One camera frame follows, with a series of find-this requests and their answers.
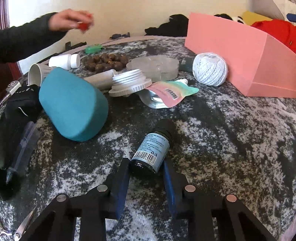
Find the yellow fabric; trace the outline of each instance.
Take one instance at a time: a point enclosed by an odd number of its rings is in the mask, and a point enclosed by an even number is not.
[[[267,20],[267,21],[272,20],[271,18],[265,17],[263,15],[260,15],[260,14],[254,13],[254,12],[249,12],[249,11],[246,11],[242,14],[242,19],[249,26],[251,26],[254,22],[264,21],[264,20]]]

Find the pink cardboard box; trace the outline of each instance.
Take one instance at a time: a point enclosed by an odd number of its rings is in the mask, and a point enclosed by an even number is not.
[[[222,56],[228,80],[245,96],[296,98],[296,54],[259,29],[192,13],[185,46]]]

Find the black bottle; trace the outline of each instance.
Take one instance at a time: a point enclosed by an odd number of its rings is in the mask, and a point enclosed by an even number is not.
[[[175,133],[176,128],[171,120],[160,119],[131,159],[130,170],[136,176],[156,174],[173,146]]]

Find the metal screw head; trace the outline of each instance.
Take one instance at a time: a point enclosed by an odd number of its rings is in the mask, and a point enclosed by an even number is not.
[[[96,188],[99,192],[105,192],[107,191],[108,187],[107,185],[105,184],[101,184],[101,185],[98,185],[98,187]]]
[[[229,202],[235,202],[237,200],[236,196],[234,196],[233,194],[229,194],[226,196],[227,201]]]
[[[194,191],[196,190],[196,188],[195,188],[195,186],[193,186],[193,185],[187,185],[187,186],[185,187],[185,190],[186,190],[187,192],[194,192]]]
[[[58,202],[63,202],[63,201],[65,201],[66,199],[67,199],[67,196],[64,195],[64,194],[61,194],[61,195],[57,196],[57,201],[58,201]]]

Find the human arm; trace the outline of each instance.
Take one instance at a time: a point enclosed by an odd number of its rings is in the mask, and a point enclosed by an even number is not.
[[[16,62],[62,39],[78,22],[93,24],[86,11],[49,13],[19,27],[0,30],[0,63]]]

